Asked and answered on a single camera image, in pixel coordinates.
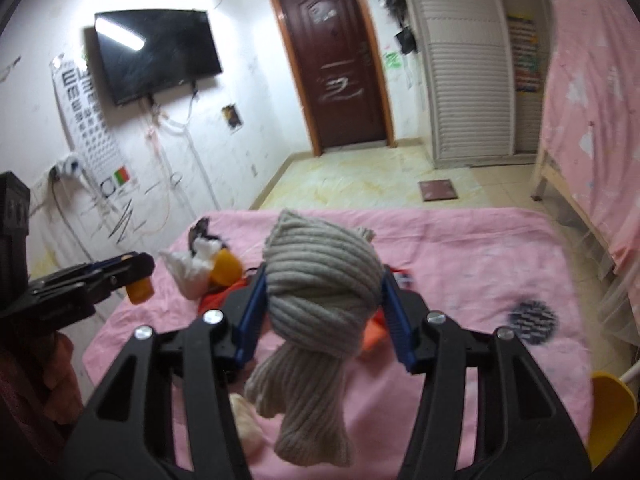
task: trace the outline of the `tv screen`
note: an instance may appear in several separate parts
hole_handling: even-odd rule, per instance
[[[95,31],[117,105],[222,72],[206,12],[101,12]]]

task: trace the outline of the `metal bolt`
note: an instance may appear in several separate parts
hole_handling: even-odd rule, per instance
[[[145,339],[149,339],[153,334],[154,334],[154,329],[147,325],[139,326],[137,329],[135,329],[133,333],[135,338],[138,339],[139,341],[144,341]]]
[[[427,314],[427,323],[432,325],[441,325],[447,320],[446,314],[444,312],[439,312],[434,310]]]
[[[202,316],[202,320],[210,325],[217,325],[222,322],[223,319],[225,319],[225,315],[219,310],[209,310],[204,313],[204,316]]]
[[[514,337],[516,337],[515,332],[508,326],[501,326],[498,329],[498,338],[504,341],[511,341]]]

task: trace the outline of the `yellow floor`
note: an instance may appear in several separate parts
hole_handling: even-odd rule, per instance
[[[559,198],[551,186],[542,202],[530,199],[532,170],[533,166],[432,170],[421,146],[329,153],[294,162],[265,199],[262,209],[521,207],[548,214],[565,241],[593,367],[619,376],[629,368],[633,349],[603,333],[596,320],[595,309],[607,286],[597,278],[594,261],[577,249],[581,232],[556,222]],[[443,178],[453,181],[460,198],[423,203],[418,181]]]

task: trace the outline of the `pink bed sheet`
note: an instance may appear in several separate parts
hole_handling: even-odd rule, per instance
[[[626,0],[552,1],[542,143],[621,272],[640,251],[640,23]],[[628,294],[640,326],[640,277]]]
[[[410,269],[416,289],[430,308],[443,310],[463,327],[492,332],[508,322],[523,300],[539,300],[558,316],[559,328],[546,344],[530,350],[548,375],[583,439],[590,428],[590,353],[562,247],[546,219],[518,209],[380,210],[312,212],[332,222],[368,226],[382,260]],[[277,212],[222,212],[210,215],[210,230],[228,240],[245,266],[258,266],[262,245]],[[172,247],[184,250],[186,235]],[[84,354],[84,365],[98,383],[135,327],[160,332],[187,326],[196,304],[184,300],[162,262],[153,275],[156,295],[146,304],[124,301]],[[280,341],[273,333],[260,340],[262,361]],[[472,462],[477,413],[477,381],[469,373],[459,465]],[[395,479],[417,413],[422,377],[408,375],[390,343],[348,363],[345,419],[355,446],[349,469],[329,465],[298,468],[273,452],[281,418],[258,423],[267,446],[250,460],[256,480]],[[178,463],[188,466],[184,417],[174,421]]]

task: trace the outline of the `dark red door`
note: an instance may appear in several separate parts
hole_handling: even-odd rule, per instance
[[[385,140],[382,99],[357,0],[280,0],[322,149]]]

